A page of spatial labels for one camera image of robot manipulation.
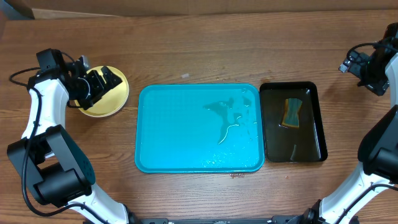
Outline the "yellow plate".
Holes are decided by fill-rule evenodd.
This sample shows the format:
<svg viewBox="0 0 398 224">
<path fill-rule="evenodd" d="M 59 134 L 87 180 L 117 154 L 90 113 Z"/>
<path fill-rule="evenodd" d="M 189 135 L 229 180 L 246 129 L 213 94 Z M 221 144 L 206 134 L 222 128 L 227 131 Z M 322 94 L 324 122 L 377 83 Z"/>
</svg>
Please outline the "yellow plate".
<svg viewBox="0 0 398 224">
<path fill-rule="evenodd" d="M 88 116 L 103 118 L 117 113 L 127 102 L 129 96 L 129 84 L 126 76 L 117 68 L 106 66 L 106 68 L 115 74 L 120 80 L 120 84 L 108 91 L 91 108 L 79 110 Z"/>
</svg>

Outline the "green yellow sponge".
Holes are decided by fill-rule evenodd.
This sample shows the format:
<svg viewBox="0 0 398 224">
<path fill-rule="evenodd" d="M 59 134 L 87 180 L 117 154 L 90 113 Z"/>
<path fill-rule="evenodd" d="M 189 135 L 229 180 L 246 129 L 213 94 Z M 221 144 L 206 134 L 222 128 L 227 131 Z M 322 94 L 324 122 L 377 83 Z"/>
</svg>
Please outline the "green yellow sponge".
<svg viewBox="0 0 398 224">
<path fill-rule="evenodd" d="M 302 106 L 302 100 L 298 98 L 288 98 L 284 102 L 284 113 L 281 126 L 286 128 L 298 129 L 300 126 L 299 113 Z"/>
</svg>

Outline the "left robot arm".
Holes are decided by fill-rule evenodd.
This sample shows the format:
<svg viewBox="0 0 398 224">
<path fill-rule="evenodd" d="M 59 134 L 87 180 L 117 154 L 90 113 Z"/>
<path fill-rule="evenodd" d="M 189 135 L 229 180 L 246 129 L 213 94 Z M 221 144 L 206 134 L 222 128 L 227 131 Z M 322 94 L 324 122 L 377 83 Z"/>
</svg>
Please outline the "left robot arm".
<svg viewBox="0 0 398 224">
<path fill-rule="evenodd" d="M 31 97 L 27 127 L 21 139 L 7 147 L 25 204 L 41 217 L 72 209 L 90 223 L 140 223 L 96 183 L 91 162 L 65 129 L 71 101 L 77 109 L 90 109 L 128 86 L 125 76 L 107 66 L 90 68 L 84 55 L 66 62 L 67 54 L 57 49 L 40 51 L 36 57 L 35 75 L 23 85 Z"/>
</svg>

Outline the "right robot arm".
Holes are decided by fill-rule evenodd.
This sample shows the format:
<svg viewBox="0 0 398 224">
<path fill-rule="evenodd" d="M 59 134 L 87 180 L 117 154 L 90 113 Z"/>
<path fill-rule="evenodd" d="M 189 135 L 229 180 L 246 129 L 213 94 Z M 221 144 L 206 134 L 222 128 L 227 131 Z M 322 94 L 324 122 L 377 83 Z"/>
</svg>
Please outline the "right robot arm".
<svg viewBox="0 0 398 224">
<path fill-rule="evenodd" d="M 384 36 L 371 42 L 371 55 L 348 50 L 339 67 L 359 78 L 378 96 L 390 90 L 391 108 L 365 135 L 358 148 L 358 165 L 351 175 L 329 196 L 318 200 L 292 223 L 359 223 L 357 213 L 386 189 L 397 190 L 397 24 L 389 24 Z"/>
</svg>

